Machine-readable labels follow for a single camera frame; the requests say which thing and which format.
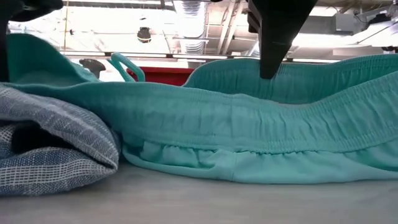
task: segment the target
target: folded cloth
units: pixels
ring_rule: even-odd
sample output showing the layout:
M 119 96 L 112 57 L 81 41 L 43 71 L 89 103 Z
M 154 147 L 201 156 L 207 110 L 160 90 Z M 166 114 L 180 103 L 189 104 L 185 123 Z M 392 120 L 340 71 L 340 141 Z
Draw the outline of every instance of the folded cloth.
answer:
M 118 145 L 95 114 L 0 85 L 0 195 L 43 195 L 116 172 Z
M 134 165 L 260 184 L 398 179 L 397 54 L 282 64 L 271 80 L 258 60 L 219 60 L 170 86 L 91 82 L 43 40 L 8 44 L 8 85 L 94 112 Z

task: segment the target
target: fabric fold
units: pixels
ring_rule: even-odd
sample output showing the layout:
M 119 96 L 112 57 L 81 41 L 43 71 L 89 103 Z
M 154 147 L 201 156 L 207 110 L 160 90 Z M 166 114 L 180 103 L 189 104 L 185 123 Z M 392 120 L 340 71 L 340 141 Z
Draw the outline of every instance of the fabric fold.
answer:
M 43 195 L 116 172 L 118 145 L 95 114 L 0 85 L 0 195 Z

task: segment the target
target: teal handle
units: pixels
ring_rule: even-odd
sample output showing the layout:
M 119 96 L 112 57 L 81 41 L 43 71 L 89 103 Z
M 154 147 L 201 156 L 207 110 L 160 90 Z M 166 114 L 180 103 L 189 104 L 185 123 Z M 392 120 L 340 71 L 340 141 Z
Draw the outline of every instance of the teal handle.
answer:
M 132 63 L 128 58 L 121 55 L 120 53 L 113 53 L 110 59 L 107 61 L 120 73 L 125 82 L 135 82 L 135 80 L 123 69 L 121 63 L 127 66 L 134 74 L 137 75 L 138 82 L 145 81 L 145 73 L 140 67 Z

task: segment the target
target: red object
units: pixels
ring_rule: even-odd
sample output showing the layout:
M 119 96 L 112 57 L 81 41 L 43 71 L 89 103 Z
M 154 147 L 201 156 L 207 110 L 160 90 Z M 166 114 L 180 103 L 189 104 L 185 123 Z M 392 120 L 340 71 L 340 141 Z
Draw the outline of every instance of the red object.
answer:
M 141 67 L 145 73 L 146 82 L 164 83 L 175 86 L 182 86 L 193 72 L 193 68 L 154 68 Z M 135 80 L 137 76 L 130 70 L 127 72 Z

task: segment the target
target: white table surface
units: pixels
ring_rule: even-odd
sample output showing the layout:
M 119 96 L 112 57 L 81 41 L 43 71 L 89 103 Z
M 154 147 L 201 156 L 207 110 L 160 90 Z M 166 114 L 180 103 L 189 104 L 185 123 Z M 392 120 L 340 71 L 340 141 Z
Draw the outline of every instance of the white table surface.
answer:
M 398 224 L 398 182 L 248 185 L 121 165 L 72 192 L 0 198 L 0 224 Z

